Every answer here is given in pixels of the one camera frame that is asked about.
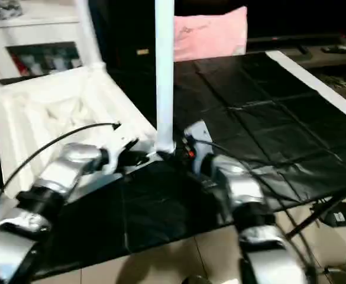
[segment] white strip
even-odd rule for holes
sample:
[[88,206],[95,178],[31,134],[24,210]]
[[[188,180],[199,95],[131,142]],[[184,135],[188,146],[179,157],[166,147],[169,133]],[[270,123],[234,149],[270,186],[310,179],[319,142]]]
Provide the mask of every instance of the white strip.
[[268,51],[266,54],[276,62],[278,62],[283,68],[289,71],[292,75],[297,77],[303,83],[319,92],[328,102],[337,107],[340,111],[346,114],[346,99],[339,95],[336,91],[333,91],[329,86],[321,82],[314,75],[309,73],[303,67],[299,66],[292,59],[288,58],[280,51]]
[[156,0],[156,149],[174,152],[173,75],[174,75],[174,0]]

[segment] metal rod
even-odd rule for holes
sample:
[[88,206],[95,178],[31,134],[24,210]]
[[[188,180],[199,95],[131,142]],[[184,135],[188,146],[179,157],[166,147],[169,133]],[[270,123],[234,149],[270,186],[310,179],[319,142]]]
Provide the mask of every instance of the metal rod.
[[304,230],[307,226],[311,225],[313,222],[315,222],[322,214],[328,212],[330,209],[332,209],[334,206],[339,204],[341,201],[343,201],[346,198],[346,191],[341,191],[333,195],[333,197],[327,201],[326,203],[323,203],[319,205],[319,209],[317,209],[315,212],[313,212],[310,216],[307,217],[303,222],[301,222],[298,226],[296,226],[294,229],[292,229],[291,232],[288,232],[286,234],[286,238],[291,239],[296,234]]

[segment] dark background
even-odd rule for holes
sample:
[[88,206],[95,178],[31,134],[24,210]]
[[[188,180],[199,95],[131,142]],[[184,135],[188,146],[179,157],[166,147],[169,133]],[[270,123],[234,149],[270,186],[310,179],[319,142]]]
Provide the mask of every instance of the dark background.
[[[176,0],[176,15],[224,14],[248,8],[249,38],[340,33],[346,35],[346,1]],[[90,1],[108,68],[154,69],[154,0]],[[138,56],[136,50],[149,49]]]

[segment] black tablecloth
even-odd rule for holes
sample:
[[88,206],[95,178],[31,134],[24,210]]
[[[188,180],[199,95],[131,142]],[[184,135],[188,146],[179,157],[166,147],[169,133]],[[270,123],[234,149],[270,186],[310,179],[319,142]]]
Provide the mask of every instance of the black tablecloth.
[[[279,64],[254,54],[175,67],[179,128],[203,119],[213,140],[259,173],[288,206],[346,190],[346,115]],[[154,75],[111,76],[154,123]],[[226,225],[222,194],[153,163],[66,206],[37,276]]]

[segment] white box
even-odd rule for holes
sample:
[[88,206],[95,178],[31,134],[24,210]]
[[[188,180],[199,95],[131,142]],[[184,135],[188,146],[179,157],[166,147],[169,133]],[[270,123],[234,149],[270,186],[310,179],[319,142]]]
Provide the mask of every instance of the white box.
[[[71,113],[76,102],[80,102],[85,110],[85,118],[90,118],[83,120],[83,124],[120,122],[130,135],[140,139],[144,150],[152,151],[156,137],[153,126],[106,73],[103,64],[84,66],[0,87],[0,158],[4,180],[40,147],[72,130],[58,129],[53,121],[59,112]],[[52,118],[46,115],[50,110],[54,112]],[[59,121],[65,125],[71,118],[71,115],[60,117]],[[89,137],[103,140],[111,133],[111,127],[92,128],[63,140],[61,144]],[[50,147],[20,171],[6,194],[13,198],[19,191],[27,191],[56,149],[59,149],[58,145]]]

